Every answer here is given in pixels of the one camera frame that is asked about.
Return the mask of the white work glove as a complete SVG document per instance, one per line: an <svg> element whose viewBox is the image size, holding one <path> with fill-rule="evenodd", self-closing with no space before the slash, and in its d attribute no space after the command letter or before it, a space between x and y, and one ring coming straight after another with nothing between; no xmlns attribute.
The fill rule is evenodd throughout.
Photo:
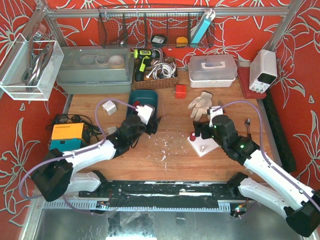
<svg viewBox="0 0 320 240"><path fill-rule="evenodd" d="M188 105L188 109L192 109L190 118L199 121L202 115L207 114L207 110L213 105L213 94L208 91L202 91L200 96L196 97Z"/></svg>

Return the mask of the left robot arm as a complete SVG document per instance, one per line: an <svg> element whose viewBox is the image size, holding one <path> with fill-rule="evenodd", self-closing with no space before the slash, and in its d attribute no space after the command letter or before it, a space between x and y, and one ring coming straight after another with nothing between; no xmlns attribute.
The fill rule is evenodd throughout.
<svg viewBox="0 0 320 240"><path fill-rule="evenodd" d="M98 162L115 159L135 148L141 135L155 134L161 118L152 117L143 123L139 116L130 114L121 126L97 145L73 151L50 150L42 163L31 174L31 179L47 202L52 202L68 192L94 192L102 183L102 175L78 172Z"/></svg>

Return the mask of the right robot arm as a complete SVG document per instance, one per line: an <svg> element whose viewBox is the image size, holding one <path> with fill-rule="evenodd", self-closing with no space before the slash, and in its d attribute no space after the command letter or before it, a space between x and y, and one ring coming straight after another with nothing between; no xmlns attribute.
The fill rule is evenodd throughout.
<svg viewBox="0 0 320 240"><path fill-rule="evenodd" d="M310 237L320 225L320 192L278 166L251 136L241 136L226 115L194 121L194 137L212 139L232 160L261 177L268 187L238 172L228 184L233 195L253 199L282 216L291 229Z"/></svg>

